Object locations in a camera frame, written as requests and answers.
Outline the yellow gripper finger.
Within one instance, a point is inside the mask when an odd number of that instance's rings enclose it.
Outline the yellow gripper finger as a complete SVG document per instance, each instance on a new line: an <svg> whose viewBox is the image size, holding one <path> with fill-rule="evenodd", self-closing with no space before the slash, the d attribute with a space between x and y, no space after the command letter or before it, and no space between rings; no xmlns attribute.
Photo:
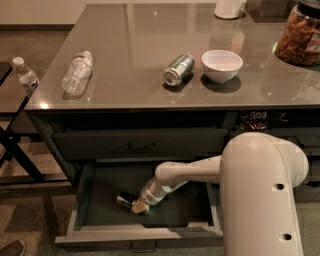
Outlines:
<svg viewBox="0 0 320 256"><path fill-rule="evenodd" d="M138 198L131 207L134 214L147 214L149 210L150 205L143 198Z"/></svg>

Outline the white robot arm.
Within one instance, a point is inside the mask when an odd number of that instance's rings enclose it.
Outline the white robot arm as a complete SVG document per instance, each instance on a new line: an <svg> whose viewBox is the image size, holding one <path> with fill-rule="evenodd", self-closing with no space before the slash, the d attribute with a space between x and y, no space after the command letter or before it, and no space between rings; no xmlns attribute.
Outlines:
<svg viewBox="0 0 320 256"><path fill-rule="evenodd" d="M218 183L224 256L304 256L293 188L308 169L305 153L292 142L243 133L220 156L158 165L132 211L145 211L189 181Z"/></svg>

